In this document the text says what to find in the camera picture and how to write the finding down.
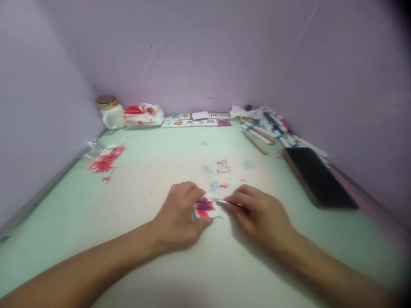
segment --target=hand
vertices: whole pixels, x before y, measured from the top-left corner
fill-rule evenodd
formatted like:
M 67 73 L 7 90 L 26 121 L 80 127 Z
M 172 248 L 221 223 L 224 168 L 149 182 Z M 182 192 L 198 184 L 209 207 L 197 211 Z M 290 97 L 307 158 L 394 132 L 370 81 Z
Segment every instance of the hand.
M 159 243 L 160 252 L 183 248 L 197 243 L 201 233 L 213 219 L 203 217 L 191 220 L 196 201 L 206 192 L 193 182 L 171 186 L 167 199 L 149 229 Z
M 236 205 L 226 205 L 241 229 L 272 253 L 283 250 L 297 234 L 281 202 L 261 190 L 242 185 L 226 200 L 251 210 L 251 214 L 246 214 Z

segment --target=left hand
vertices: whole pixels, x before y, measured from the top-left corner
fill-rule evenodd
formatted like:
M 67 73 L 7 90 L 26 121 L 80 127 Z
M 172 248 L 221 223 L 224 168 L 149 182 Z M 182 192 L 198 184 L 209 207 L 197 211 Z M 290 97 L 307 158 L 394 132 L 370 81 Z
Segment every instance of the left hand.
M 171 186 L 163 207 L 149 223 L 150 232 L 157 239 L 161 252 L 197 243 L 201 233 L 212 224 L 213 219 L 209 217 L 191 220 L 196 201 L 205 193 L 193 182 Z

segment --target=metal tool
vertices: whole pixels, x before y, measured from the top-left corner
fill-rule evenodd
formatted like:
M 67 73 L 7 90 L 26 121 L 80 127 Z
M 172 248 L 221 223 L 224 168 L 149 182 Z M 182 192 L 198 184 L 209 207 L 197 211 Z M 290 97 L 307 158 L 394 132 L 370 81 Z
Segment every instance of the metal tool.
M 216 199 L 216 198 L 211 198 L 213 199 L 215 202 L 217 202 L 217 204 L 221 205 L 221 204 L 233 204 L 238 206 L 239 208 L 241 208 L 244 212 L 246 213 L 251 213 L 251 210 L 249 208 L 247 208 L 245 205 L 239 204 L 239 203 L 234 203 L 234 202 L 228 202 L 225 200 L 220 200 L 220 199 Z

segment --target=purple wall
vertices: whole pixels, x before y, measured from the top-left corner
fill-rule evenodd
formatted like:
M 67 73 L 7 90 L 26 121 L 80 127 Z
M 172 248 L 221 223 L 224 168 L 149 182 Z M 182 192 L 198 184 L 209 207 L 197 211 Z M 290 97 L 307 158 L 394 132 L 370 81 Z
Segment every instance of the purple wall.
M 411 56 L 403 26 L 386 1 L 322 1 L 271 106 L 411 225 Z
M 0 227 L 103 125 L 95 91 L 35 0 L 0 4 Z
M 269 102 L 316 0 L 46 1 L 101 92 L 167 113 Z

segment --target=gold lid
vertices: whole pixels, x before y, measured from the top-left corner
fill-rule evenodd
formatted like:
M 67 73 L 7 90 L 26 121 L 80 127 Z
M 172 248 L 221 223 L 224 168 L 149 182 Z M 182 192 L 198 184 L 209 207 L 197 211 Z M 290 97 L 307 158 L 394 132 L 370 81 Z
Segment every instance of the gold lid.
M 101 95 L 96 98 L 95 104 L 100 109 L 110 110 L 117 107 L 119 102 L 112 95 Z

